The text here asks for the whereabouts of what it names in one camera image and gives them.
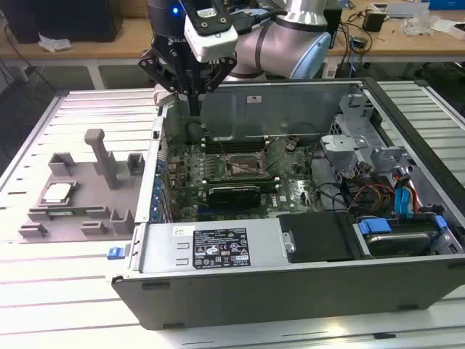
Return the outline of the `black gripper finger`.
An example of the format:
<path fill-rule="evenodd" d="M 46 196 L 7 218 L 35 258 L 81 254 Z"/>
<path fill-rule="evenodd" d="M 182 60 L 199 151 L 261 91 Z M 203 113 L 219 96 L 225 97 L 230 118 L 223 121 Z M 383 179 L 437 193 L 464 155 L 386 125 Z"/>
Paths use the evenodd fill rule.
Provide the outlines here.
<path fill-rule="evenodd" d="M 199 63 L 195 68 L 195 115 L 201 112 L 201 101 L 213 92 L 236 66 L 235 58 L 220 58 L 209 63 Z"/>
<path fill-rule="evenodd" d="M 148 49 L 142 54 L 138 65 L 166 91 L 176 93 L 179 97 L 182 95 L 187 101 L 190 115 L 194 116 L 192 79 L 188 77 L 181 58 L 176 49 L 170 49 L 165 58 L 160 58 L 154 49 Z"/>

